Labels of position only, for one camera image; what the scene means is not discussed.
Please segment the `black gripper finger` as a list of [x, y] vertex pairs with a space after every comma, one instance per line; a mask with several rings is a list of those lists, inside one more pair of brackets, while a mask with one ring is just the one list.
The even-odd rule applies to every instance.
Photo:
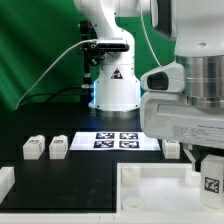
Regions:
[[191, 162], [192, 170], [199, 172], [200, 171], [200, 153], [198, 152], [196, 147], [192, 144], [184, 144], [183, 151]]

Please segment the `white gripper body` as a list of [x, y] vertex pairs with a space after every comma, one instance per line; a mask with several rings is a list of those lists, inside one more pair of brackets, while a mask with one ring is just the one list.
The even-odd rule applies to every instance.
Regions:
[[192, 107], [181, 94], [145, 92], [140, 124], [148, 137], [224, 149], [224, 109]]

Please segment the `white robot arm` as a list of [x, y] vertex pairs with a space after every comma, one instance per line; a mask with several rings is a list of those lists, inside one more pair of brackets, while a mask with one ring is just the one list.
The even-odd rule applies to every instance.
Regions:
[[[96, 31], [100, 61], [89, 107], [102, 116], [138, 109], [148, 137], [224, 149], [224, 0], [73, 0]], [[134, 38], [117, 17], [151, 15], [176, 41], [175, 61], [140, 79]]]

